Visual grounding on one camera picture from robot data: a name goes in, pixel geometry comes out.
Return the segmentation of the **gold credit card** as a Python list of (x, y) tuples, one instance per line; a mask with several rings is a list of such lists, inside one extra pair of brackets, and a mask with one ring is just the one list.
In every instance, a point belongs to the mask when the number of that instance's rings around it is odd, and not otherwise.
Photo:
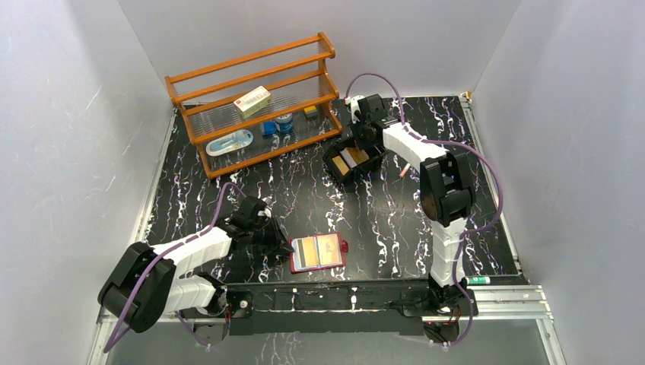
[(319, 256), (315, 237), (304, 237), (296, 242), (298, 264), (301, 268), (319, 266)]
[(336, 233), (318, 236), (316, 244), (321, 266), (333, 266), (342, 263), (341, 241)]

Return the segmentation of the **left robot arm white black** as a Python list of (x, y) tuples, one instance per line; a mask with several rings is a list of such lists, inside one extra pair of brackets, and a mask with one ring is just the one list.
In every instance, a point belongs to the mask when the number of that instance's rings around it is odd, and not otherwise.
[(293, 253), (266, 202), (247, 196), (227, 217), (182, 239), (131, 244), (101, 287), (97, 302), (132, 331), (142, 333), (163, 315), (198, 309), (208, 316), (231, 311), (223, 281), (196, 274), (199, 266), (231, 254), (238, 245), (265, 256)]

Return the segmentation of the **black plastic card tray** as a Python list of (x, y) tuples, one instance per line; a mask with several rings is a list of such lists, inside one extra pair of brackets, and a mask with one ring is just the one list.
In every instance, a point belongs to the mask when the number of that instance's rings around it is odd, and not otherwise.
[(333, 180), (345, 184), (379, 169), (386, 154), (379, 145), (361, 149), (354, 137), (348, 137), (331, 145), (322, 160)]

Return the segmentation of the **red card holder wallet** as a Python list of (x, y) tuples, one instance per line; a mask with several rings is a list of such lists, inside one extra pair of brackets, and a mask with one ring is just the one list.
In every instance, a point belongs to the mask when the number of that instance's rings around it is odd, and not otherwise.
[(340, 233), (317, 234), (290, 239), (291, 273), (345, 267), (349, 245)]

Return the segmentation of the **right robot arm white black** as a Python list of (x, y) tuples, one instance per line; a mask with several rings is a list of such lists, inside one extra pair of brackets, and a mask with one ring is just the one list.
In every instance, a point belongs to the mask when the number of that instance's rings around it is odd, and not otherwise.
[(433, 240), (426, 300), (435, 313), (449, 314), (465, 289), (462, 234), (475, 202), (468, 159), (430, 142), (408, 123), (390, 115), (378, 94), (346, 97), (344, 103), (359, 148), (391, 151), (418, 171), (419, 200), (431, 222)]

